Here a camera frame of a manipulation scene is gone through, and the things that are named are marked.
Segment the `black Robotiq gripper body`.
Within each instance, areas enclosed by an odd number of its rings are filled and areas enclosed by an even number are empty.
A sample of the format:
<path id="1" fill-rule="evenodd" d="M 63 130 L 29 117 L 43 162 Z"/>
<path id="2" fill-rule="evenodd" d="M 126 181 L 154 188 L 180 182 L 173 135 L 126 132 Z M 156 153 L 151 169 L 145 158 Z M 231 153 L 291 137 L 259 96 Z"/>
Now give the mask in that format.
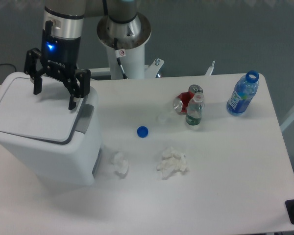
<path id="1" fill-rule="evenodd" d="M 66 39 L 42 35 L 40 62 L 43 74 L 58 81 L 76 84 L 75 70 L 81 38 Z"/>

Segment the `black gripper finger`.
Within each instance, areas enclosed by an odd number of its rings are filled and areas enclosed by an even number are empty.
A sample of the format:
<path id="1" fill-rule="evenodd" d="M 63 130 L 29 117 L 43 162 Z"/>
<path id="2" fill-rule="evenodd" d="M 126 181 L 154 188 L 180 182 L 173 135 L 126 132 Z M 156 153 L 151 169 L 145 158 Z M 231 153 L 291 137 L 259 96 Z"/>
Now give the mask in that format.
<path id="1" fill-rule="evenodd" d="M 64 78 L 63 84 L 70 94 L 69 110 L 76 107 L 77 99 L 84 98 L 90 92 L 90 70 L 75 70 L 74 74 L 70 74 Z"/>
<path id="2" fill-rule="evenodd" d="M 34 95 L 38 95 L 42 91 L 42 75 L 46 73 L 44 68 L 37 70 L 37 61 L 41 56 L 42 53 L 38 48 L 33 48 L 26 52 L 24 73 L 30 76 L 30 80 L 34 85 Z"/>

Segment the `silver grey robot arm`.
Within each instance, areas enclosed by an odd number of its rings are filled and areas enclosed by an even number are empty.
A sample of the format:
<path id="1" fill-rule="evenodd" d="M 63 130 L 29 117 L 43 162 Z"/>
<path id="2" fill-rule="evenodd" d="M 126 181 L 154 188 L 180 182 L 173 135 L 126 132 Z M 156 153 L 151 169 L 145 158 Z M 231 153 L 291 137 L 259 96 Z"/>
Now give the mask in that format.
<path id="1" fill-rule="evenodd" d="M 77 68 L 86 5 L 85 0 L 46 1 L 41 48 L 28 50 L 24 64 L 35 95 L 42 91 L 43 75 L 63 83 L 70 93 L 69 110 L 90 92 L 90 71 Z"/>

